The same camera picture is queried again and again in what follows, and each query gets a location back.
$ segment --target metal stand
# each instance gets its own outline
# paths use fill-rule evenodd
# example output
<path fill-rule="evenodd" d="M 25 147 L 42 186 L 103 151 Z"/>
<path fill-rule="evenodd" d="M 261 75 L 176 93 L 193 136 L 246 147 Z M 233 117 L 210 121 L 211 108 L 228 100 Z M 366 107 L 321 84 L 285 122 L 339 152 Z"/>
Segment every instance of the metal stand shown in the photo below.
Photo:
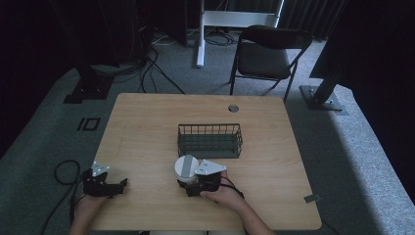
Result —
<path fill-rule="evenodd" d="M 61 0 L 49 0 L 68 39 L 72 51 L 73 63 L 80 75 L 80 80 L 64 104 L 80 104 L 84 99 L 107 99 L 113 83 L 113 77 L 102 77 L 95 73 L 86 60 L 81 43 L 64 11 Z"/>
<path fill-rule="evenodd" d="M 302 96 L 310 110 L 322 110 L 322 111 L 335 111 L 339 116 L 347 116 L 348 113 L 344 106 L 342 106 L 336 95 L 331 93 L 330 97 L 323 103 L 318 103 L 315 101 L 315 92 L 318 89 L 318 86 L 309 86 L 302 85 L 300 86 L 300 91 Z"/>

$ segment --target chair leg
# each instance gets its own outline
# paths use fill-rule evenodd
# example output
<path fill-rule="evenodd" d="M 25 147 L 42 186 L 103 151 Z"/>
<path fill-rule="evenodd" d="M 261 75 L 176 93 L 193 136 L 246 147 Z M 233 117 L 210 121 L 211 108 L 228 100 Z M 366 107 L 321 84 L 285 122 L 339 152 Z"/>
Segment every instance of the chair leg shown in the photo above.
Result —
<path fill-rule="evenodd" d="M 294 64 L 293 72 L 291 72 L 290 81 L 288 82 L 288 86 L 287 86 L 286 94 L 284 95 L 284 103 L 287 101 L 288 93 L 290 92 L 291 85 L 293 84 L 294 75 L 296 74 L 297 64 L 298 64 L 298 63 L 299 63 L 299 62 L 296 62 L 296 63 Z"/>
<path fill-rule="evenodd" d="M 280 83 L 280 81 L 281 81 L 281 80 L 277 80 L 277 81 L 275 82 L 275 84 L 271 87 L 271 89 L 274 89 L 274 88 L 278 85 L 278 83 Z"/>
<path fill-rule="evenodd" d="M 236 76 L 236 64 L 237 64 L 237 60 L 235 57 L 234 64 L 232 66 L 231 76 L 229 77 L 229 81 L 228 81 L 228 83 L 231 83 L 231 90 L 229 92 L 229 95 L 233 95 L 233 89 L 235 86 L 235 76 Z"/>

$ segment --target gray carpet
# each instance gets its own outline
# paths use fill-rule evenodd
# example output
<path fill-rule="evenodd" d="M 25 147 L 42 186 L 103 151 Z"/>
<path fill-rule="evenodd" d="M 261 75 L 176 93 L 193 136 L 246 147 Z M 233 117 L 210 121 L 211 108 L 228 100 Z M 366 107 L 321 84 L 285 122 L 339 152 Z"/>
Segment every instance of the gray carpet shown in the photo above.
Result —
<path fill-rule="evenodd" d="M 197 69 L 197 46 L 194 42 L 190 41 L 188 48 L 170 42 L 170 39 L 166 39 L 154 45 L 159 53 L 157 65 L 181 89 L 187 94 L 229 93 L 226 82 L 235 45 L 207 44 L 205 66 Z M 313 42 L 300 60 L 286 106 L 311 188 L 323 197 L 317 206 L 324 224 L 316 231 L 278 231 L 278 234 L 336 234 L 334 229 L 339 234 L 414 234 L 414 205 L 351 91 L 341 86 L 335 89 L 335 95 L 346 108 L 347 116 L 331 111 L 309 110 L 300 94 L 300 85 L 319 85 L 321 82 L 320 79 L 308 77 L 323 47 L 324 42 Z M 152 51 L 150 57 L 154 59 L 155 56 Z M 111 69 L 102 66 L 97 68 Z M 78 79 L 76 70 L 70 70 L 56 82 L 27 127 L 0 161 L 2 235 L 40 233 L 44 221 L 69 189 L 55 180 L 56 165 L 64 160 L 76 160 L 81 170 L 91 166 L 116 96 L 123 92 L 137 92 L 140 85 L 137 74 L 118 76 L 107 100 L 64 105 L 66 95 L 72 92 Z M 282 97 L 286 82 L 269 90 L 272 84 L 238 79 L 234 94 Z M 179 93 L 156 69 L 147 73 L 144 88 L 149 93 Z M 78 130 L 83 118 L 99 118 L 98 128 Z M 71 181 L 74 175 L 73 164 L 59 168 L 59 176 L 64 181 Z M 68 201 L 69 198 L 66 198 L 58 207 L 45 234 L 68 233 Z"/>

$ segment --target wire basket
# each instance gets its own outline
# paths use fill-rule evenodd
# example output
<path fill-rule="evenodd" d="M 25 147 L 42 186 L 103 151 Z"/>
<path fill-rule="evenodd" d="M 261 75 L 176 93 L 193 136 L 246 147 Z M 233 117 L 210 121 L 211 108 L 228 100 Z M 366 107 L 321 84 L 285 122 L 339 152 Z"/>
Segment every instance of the wire basket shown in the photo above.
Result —
<path fill-rule="evenodd" d="M 179 156 L 197 159 L 237 159 L 241 154 L 241 126 L 226 124 L 179 124 Z"/>

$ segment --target hand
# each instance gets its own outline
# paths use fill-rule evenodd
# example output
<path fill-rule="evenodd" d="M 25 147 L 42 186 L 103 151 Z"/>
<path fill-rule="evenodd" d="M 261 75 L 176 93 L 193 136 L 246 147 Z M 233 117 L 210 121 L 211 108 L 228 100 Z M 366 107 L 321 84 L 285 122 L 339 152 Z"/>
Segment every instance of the hand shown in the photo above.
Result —
<path fill-rule="evenodd" d="M 89 226 L 107 199 L 107 197 L 96 198 L 84 195 L 76 205 L 75 217 L 69 234 L 87 234 Z"/>
<path fill-rule="evenodd" d="M 221 184 L 234 186 L 229 181 L 229 179 L 227 179 L 228 173 L 226 170 L 221 171 L 220 176 Z M 224 186 L 219 186 L 215 192 L 203 191 L 201 192 L 201 196 L 207 199 L 211 199 L 234 212 L 240 212 L 244 207 L 247 206 L 245 199 L 242 198 L 236 190 Z"/>

